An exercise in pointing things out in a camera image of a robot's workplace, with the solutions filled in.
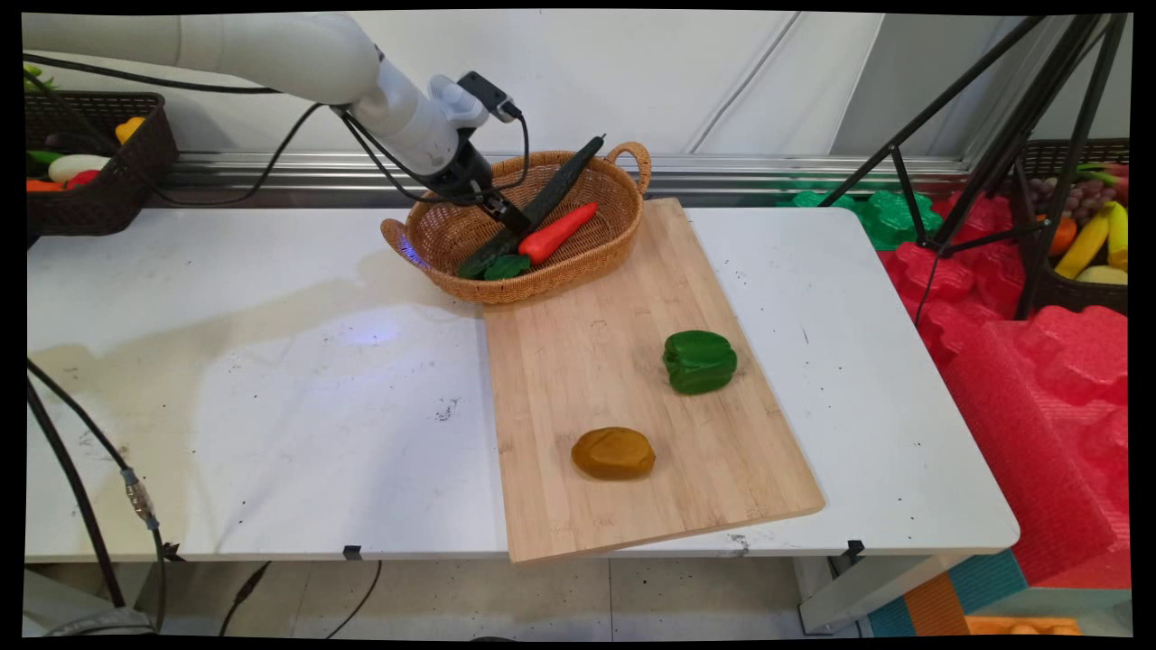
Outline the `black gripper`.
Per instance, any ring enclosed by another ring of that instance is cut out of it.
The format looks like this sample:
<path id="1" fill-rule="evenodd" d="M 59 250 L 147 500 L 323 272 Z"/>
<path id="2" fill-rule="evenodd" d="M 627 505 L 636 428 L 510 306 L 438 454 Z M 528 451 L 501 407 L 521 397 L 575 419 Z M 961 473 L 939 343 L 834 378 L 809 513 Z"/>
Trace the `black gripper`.
<path id="1" fill-rule="evenodd" d="M 528 214 L 516 204 L 504 204 L 504 195 L 494 189 L 491 165 L 470 143 L 469 135 L 459 136 L 454 156 L 430 178 L 430 190 L 436 194 L 433 202 L 479 207 L 516 236 L 525 237 L 534 229 Z"/>

